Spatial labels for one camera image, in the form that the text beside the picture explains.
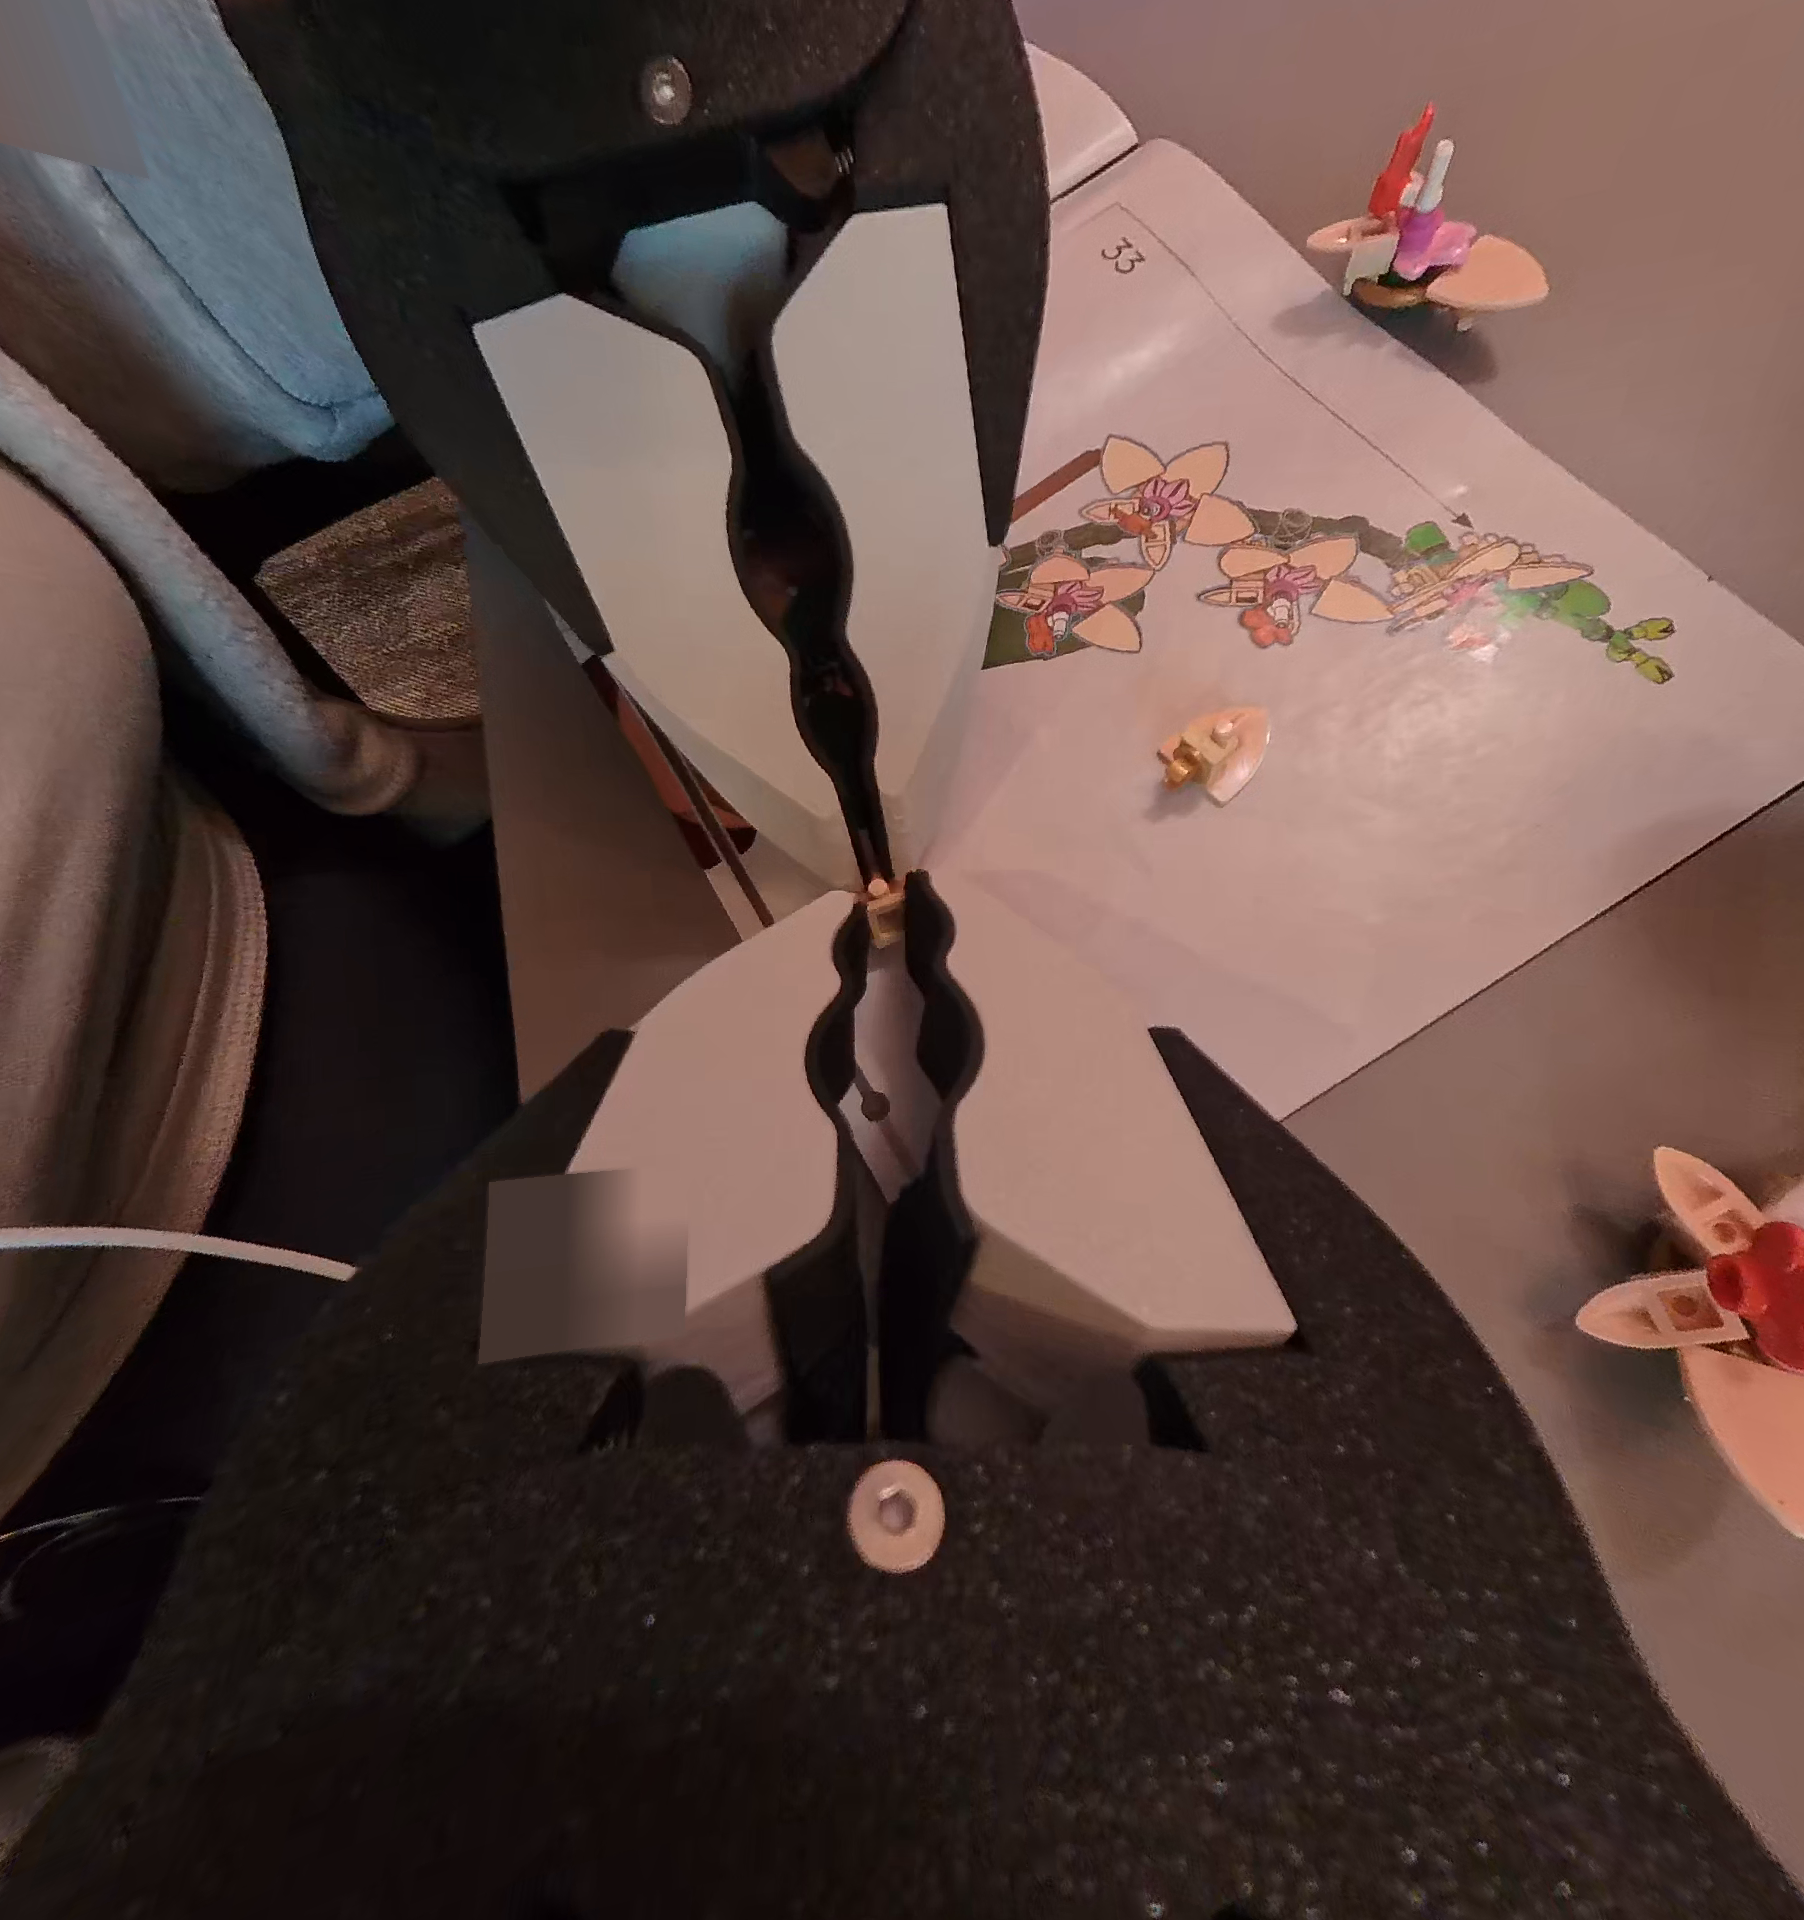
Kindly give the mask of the toy flower with pink centre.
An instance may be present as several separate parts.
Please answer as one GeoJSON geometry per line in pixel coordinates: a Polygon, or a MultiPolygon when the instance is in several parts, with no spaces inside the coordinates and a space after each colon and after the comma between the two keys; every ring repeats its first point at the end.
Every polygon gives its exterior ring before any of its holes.
{"type": "Polygon", "coordinates": [[[1364,211],[1314,228],[1302,249],[1333,262],[1343,296],[1371,316],[1420,313],[1469,335],[1484,321],[1537,310],[1552,285],[1535,253],[1452,216],[1457,142],[1437,136],[1437,118],[1437,105],[1425,105],[1395,139],[1364,211]]]}

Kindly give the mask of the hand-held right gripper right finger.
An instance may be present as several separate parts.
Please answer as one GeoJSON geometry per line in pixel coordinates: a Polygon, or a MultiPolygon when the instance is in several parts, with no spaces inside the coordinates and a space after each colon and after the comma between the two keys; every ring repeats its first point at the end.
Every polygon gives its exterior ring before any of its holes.
{"type": "Polygon", "coordinates": [[[1035,1417],[1171,1356],[1299,1333],[1145,1016],[989,890],[913,875],[904,968],[936,1112],[885,1231],[885,1431],[971,1359],[1035,1417]]]}

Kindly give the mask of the brown thin rod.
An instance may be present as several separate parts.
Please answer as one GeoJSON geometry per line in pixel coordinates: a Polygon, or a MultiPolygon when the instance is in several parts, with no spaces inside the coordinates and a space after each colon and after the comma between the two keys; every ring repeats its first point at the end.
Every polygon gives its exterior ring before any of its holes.
{"type": "Polygon", "coordinates": [[[721,792],[702,781],[690,761],[634,703],[627,687],[602,660],[585,664],[583,672],[633,747],[705,877],[712,880],[718,872],[727,875],[728,895],[740,901],[740,907],[727,902],[724,910],[740,927],[742,937],[748,938],[757,930],[776,924],[774,908],[746,868],[746,850],[753,846],[754,828],[723,801],[721,792]]]}

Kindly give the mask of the toy flower instruction booklet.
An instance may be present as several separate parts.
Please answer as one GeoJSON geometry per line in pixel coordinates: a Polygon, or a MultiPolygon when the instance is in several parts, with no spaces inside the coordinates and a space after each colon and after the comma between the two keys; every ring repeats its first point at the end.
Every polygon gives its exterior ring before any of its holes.
{"type": "Polygon", "coordinates": [[[1307,1106],[1804,781],[1804,647],[1031,52],[1054,224],[925,866],[1307,1106]],[[1224,807],[1159,747],[1266,709],[1224,807]]]}

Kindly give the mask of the toy flower with red centre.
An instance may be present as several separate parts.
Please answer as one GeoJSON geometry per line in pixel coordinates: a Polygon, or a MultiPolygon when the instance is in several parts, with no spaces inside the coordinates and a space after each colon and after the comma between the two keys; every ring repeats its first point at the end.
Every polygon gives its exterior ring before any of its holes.
{"type": "Polygon", "coordinates": [[[1677,1359],[1683,1397],[1740,1489],[1804,1540],[1804,1177],[1763,1205],[1723,1169],[1659,1146],[1666,1240],[1684,1266],[1592,1294],[1576,1331],[1677,1359]]]}

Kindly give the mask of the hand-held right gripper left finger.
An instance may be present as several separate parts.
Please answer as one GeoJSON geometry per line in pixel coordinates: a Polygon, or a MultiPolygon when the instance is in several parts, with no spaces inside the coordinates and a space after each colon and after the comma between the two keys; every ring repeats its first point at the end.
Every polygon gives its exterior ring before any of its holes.
{"type": "Polygon", "coordinates": [[[869,984],[864,902],[826,895],[633,1030],[570,1179],[583,1350],[695,1367],[796,1445],[869,1431],[875,1179],[842,1114],[869,984]]]}

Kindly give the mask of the brown woven chair seat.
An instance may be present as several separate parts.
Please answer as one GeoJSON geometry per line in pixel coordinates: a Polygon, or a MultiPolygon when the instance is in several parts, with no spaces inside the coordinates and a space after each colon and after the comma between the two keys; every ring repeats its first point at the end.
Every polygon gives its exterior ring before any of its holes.
{"type": "Polygon", "coordinates": [[[464,528],[443,480],[376,501],[278,550],[258,589],[380,718],[480,723],[464,528]]]}

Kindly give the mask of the person's beige clothing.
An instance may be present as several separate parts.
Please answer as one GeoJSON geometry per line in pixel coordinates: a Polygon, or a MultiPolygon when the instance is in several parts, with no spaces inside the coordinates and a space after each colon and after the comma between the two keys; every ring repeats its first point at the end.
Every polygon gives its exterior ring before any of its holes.
{"type": "Polygon", "coordinates": [[[264,984],[263,882],[171,773],[141,610],[0,459],[0,1231],[201,1231],[264,984]]]}

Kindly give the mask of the cream petal toy piece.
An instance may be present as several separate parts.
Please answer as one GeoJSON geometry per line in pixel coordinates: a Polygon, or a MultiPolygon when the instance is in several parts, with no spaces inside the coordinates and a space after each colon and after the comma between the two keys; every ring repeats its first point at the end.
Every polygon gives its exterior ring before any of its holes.
{"type": "Polygon", "coordinates": [[[1264,706],[1207,713],[1156,749],[1161,784],[1171,794],[1201,794],[1227,807],[1257,778],[1270,743],[1272,716],[1264,706]]]}

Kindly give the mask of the light blue cloth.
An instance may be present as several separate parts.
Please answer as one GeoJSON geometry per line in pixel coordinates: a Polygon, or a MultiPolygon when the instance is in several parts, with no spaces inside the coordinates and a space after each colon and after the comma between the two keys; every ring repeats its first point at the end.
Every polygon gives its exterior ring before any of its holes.
{"type": "Polygon", "coordinates": [[[159,313],[236,468],[343,464],[392,429],[219,4],[100,3],[141,166],[100,179],[164,270],[159,313]]]}

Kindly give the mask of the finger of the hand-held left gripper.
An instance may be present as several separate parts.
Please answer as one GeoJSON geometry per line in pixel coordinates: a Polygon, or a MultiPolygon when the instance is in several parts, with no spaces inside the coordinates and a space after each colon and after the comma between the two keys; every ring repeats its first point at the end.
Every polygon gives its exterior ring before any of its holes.
{"type": "Polygon", "coordinates": [[[871,718],[841,513],[796,448],[771,333],[782,224],[630,233],[594,301],[476,327],[608,642],[608,672],[761,837],[861,887],[871,718]]]}
{"type": "Polygon", "coordinates": [[[999,572],[949,209],[851,214],[774,318],[771,367],[847,535],[876,798],[894,861],[919,868],[949,809],[999,572]]]}

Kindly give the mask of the grey desk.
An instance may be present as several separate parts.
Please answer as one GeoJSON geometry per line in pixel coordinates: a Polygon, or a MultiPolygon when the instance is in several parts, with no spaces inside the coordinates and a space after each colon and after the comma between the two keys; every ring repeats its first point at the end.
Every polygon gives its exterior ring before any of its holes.
{"type": "MultiPolygon", "coordinates": [[[[1552,296],[1419,354],[1804,645],[1804,4],[1017,12],[1289,238],[1362,205],[1437,102],[1461,214],[1552,296]]],[[[1653,1217],[1656,1145],[1758,1189],[1804,1171],[1804,784],[1287,1124],[1491,1349],[1804,1892],[1804,1543],[1666,1373],[1568,1327],[1653,1217]]]]}

